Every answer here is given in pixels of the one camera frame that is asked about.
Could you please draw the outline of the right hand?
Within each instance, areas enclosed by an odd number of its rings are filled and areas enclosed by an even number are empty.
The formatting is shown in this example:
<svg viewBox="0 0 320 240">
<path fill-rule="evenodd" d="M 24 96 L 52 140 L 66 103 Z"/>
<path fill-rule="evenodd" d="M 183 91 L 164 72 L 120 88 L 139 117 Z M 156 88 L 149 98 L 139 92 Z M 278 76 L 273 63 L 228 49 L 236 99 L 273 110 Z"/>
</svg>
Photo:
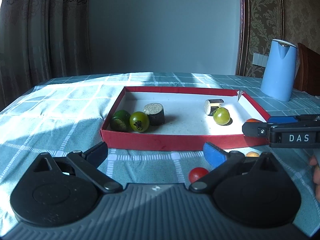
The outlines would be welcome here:
<svg viewBox="0 0 320 240">
<path fill-rule="evenodd" d="M 315 184 L 315 197 L 320 202 L 320 169 L 315 155 L 310 158 L 309 165 L 314 167 L 313 182 Z"/>
</svg>

